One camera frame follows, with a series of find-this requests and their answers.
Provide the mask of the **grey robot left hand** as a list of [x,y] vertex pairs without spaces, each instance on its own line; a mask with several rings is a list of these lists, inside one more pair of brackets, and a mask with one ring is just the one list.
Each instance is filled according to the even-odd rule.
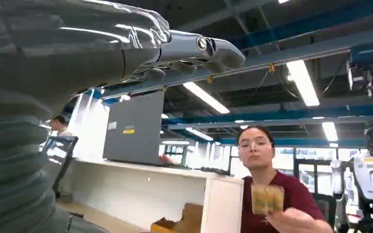
[[0,117],[45,120],[93,87],[244,62],[230,42],[172,30],[152,10],[106,0],[0,0]]

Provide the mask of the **person's hand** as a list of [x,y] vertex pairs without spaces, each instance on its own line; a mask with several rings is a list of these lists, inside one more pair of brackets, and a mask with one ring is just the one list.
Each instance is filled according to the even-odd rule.
[[268,222],[279,233],[332,233],[331,226],[295,208],[267,215]]

